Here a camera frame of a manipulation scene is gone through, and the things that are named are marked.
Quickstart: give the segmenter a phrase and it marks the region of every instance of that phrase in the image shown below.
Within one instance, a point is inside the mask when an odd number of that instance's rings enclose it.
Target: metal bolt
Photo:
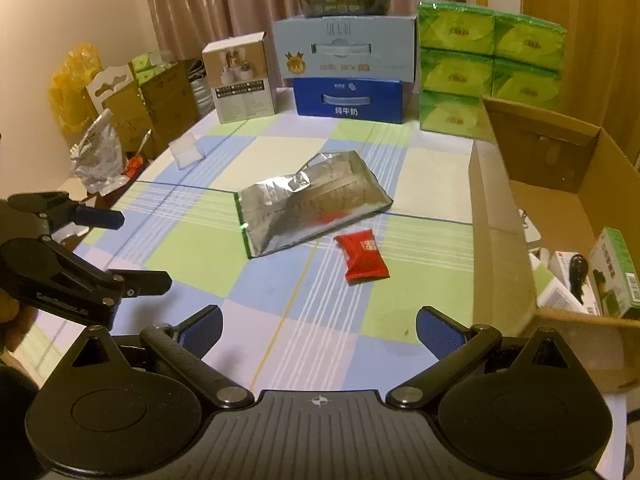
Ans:
[[[399,386],[391,391],[391,396],[402,404],[413,404],[422,398],[422,390],[415,386]]]
[[[222,402],[227,404],[235,404],[236,402],[241,402],[248,397],[246,390],[239,386],[226,386],[216,395]]]

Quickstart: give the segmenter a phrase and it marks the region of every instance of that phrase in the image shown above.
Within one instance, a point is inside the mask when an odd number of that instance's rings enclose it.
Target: red wrapper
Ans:
[[[365,280],[367,278],[388,278],[389,270],[380,256],[371,229],[334,238],[344,251],[347,260],[348,281]]]

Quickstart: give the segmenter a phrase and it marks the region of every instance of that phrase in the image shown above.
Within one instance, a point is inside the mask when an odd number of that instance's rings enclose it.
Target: checkered tablecloth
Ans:
[[[174,279],[159,298],[123,300],[114,334],[177,324],[218,304],[225,328],[205,361],[254,393],[265,388],[390,388],[434,356],[415,314],[430,304],[469,325],[473,245],[468,186],[471,140],[384,124],[298,116],[289,91],[278,115],[191,133],[206,158],[178,170],[165,152],[116,206],[118,231],[93,230],[77,253],[100,268],[161,269]],[[335,233],[248,260],[232,192],[294,173],[317,152],[356,150],[393,197],[372,228],[391,277],[349,286]],[[41,314],[22,350],[44,379],[80,332]]]

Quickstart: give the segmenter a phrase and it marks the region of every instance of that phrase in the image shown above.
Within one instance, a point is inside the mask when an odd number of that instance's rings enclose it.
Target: gray ridged panel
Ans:
[[[495,477],[449,453],[421,414],[390,410],[374,392],[265,392],[247,410],[216,415],[187,453],[135,480],[471,478]]]

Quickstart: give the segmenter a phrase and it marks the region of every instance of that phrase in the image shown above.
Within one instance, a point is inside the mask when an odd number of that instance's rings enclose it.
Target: silver foil bag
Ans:
[[[357,152],[319,153],[296,174],[236,194],[250,258],[305,242],[392,203]]]

